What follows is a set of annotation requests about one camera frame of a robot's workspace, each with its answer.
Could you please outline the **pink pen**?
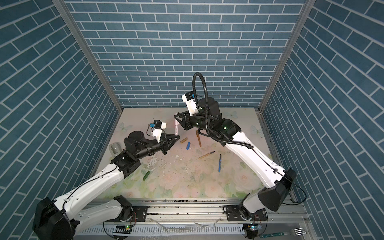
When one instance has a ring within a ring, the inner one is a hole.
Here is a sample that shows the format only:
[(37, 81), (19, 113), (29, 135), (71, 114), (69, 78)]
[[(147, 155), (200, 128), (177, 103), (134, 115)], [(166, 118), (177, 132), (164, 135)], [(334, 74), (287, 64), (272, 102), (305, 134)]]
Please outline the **pink pen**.
[(179, 135), (179, 122), (175, 120), (175, 135)]

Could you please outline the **brown pen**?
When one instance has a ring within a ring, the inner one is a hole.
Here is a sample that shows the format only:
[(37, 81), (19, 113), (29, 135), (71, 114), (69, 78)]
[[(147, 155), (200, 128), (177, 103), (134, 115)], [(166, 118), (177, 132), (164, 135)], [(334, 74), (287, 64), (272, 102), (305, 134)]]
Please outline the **brown pen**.
[(201, 138), (200, 138), (200, 134), (199, 134), (198, 130), (196, 130), (196, 136), (197, 136), (197, 139), (198, 139), (199, 147), (201, 148), (202, 147), (202, 142), (201, 142)]

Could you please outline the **green pen cap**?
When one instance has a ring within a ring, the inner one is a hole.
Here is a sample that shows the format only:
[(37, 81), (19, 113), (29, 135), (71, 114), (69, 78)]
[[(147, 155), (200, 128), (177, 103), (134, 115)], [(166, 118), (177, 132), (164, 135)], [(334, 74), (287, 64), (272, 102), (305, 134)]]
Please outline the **green pen cap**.
[(151, 173), (151, 171), (146, 172), (146, 174), (143, 177), (143, 181), (145, 181), (149, 177), (150, 173)]

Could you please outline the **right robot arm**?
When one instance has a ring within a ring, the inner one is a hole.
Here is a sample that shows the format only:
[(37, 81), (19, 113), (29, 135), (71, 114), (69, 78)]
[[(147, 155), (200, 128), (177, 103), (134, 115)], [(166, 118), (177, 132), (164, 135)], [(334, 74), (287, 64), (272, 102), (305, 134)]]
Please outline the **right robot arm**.
[(235, 153), (259, 177), (264, 188), (247, 195), (239, 205), (245, 220), (262, 209), (276, 212), (288, 196), (296, 172), (285, 170), (259, 150), (232, 120), (223, 118), (218, 103), (211, 97), (198, 100), (192, 92), (182, 95), (187, 111), (175, 115), (184, 130), (205, 130), (205, 136)]

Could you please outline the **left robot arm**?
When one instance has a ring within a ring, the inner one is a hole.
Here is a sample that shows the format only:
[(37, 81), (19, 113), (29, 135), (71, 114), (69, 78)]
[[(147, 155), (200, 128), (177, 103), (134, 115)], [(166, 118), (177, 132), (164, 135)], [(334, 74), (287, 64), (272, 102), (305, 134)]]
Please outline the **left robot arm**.
[(153, 140), (141, 131), (134, 131), (124, 139), (125, 149), (98, 174), (68, 193), (54, 200), (45, 198), (36, 207), (33, 231), (41, 240), (71, 240), (90, 228), (109, 220), (133, 222), (136, 215), (132, 204), (123, 196), (92, 208), (86, 206), (114, 184), (126, 179), (140, 165), (142, 158), (161, 151), (164, 155), (180, 139), (165, 134)]

